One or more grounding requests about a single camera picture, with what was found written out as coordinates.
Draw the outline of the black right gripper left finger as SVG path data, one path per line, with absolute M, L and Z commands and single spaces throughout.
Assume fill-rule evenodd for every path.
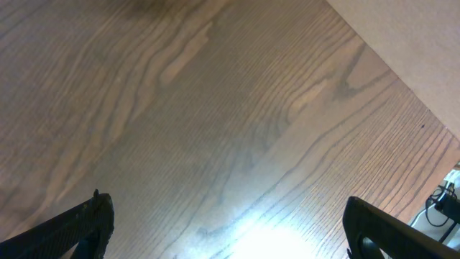
M 36 227 L 1 243 L 3 259 L 103 258 L 114 231 L 114 207 L 109 194 L 93 197 Z

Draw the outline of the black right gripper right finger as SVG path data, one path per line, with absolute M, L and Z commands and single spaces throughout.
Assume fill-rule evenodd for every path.
M 392 217 L 366 201 L 348 198 L 342 219 L 351 259 L 459 259 L 459 252 Z

